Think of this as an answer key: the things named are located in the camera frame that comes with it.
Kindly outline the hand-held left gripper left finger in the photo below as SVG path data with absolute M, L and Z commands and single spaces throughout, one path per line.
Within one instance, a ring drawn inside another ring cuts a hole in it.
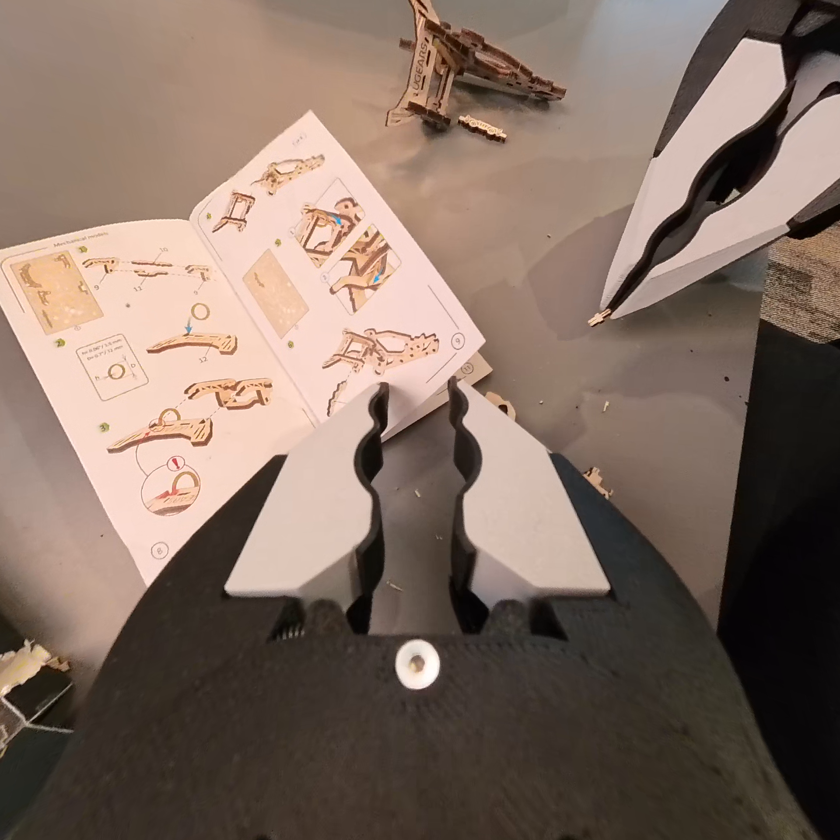
M 368 632 L 385 564 L 382 506 L 372 486 L 383 466 L 389 385 L 374 384 L 290 451 L 224 590 L 335 603 Z

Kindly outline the crumpled pale paper scrap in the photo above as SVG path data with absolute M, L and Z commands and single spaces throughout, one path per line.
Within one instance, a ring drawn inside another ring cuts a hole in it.
M 40 644 L 25 639 L 17 650 L 1 654 L 1 697 L 37 676 L 44 668 L 67 672 L 69 661 L 54 656 Z

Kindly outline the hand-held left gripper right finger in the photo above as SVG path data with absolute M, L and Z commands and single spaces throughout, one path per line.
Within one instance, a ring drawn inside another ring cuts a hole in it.
M 455 466 L 449 593 L 459 627 L 480 632 L 491 611 L 532 613 L 556 597 L 610 593 L 550 451 L 466 380 L 448 382 Z

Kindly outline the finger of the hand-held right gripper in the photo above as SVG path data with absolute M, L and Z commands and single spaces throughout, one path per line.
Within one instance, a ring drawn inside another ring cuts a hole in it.
M 839 176 L 839 96 L 816 101 L 787 129 L 769 170 L 708 216 L 676 255 L 652 268 L 612 319 L 652 306 L 791 230 L 791 220 Z
M 651 159 L 608 271 L 601 313 L 632 313 L 763 248 L 786 232 L 735 212 L 752 196 L 703 219 L 689 241 L 658 266 L 645 268 L 662 235 L 700 196 L 702 175 L 715 155 L 771 115 L 785 100 L 782 46 L 743 39 L 702 93 L 664 149 Z

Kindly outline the black box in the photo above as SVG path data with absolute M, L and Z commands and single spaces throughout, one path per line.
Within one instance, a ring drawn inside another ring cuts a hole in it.
M 74 685 L 68 671 L 44 667 L 1 696 L 1 752 L 20 733 L 68 732 Z

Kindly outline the assembled wooden model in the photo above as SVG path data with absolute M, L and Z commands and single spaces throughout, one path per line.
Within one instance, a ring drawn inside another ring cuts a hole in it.
M 459 77 L 542 102 L 564 99 L 566 89 L 557 82 L 537 75 L 480 33 L 452 28 L 430 2 L 412 1 L 410 5 L 414 37 L 401 38 L 400 48 L 412 54 L 412 61 L 402 96 L 385 115 L 387 128 L 420 119 L 436 130 L 447 130 L 452 123 L 448 101 Z

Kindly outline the white instruction booklet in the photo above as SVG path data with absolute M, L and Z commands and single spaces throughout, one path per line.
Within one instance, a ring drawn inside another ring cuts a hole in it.
M 384 439 L 491 373 L 467 311 L 309 111 L 187 220 L 2 249 L 2 311 L 150 584 L 366 386 Z

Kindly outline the notched wooden strip part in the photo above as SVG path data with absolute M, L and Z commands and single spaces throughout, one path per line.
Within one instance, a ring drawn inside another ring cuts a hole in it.
M 508 140 L 508 135 L 504 129 L 468 114 L 458 116 L 458 126 L 492 142 L 504 144 Z

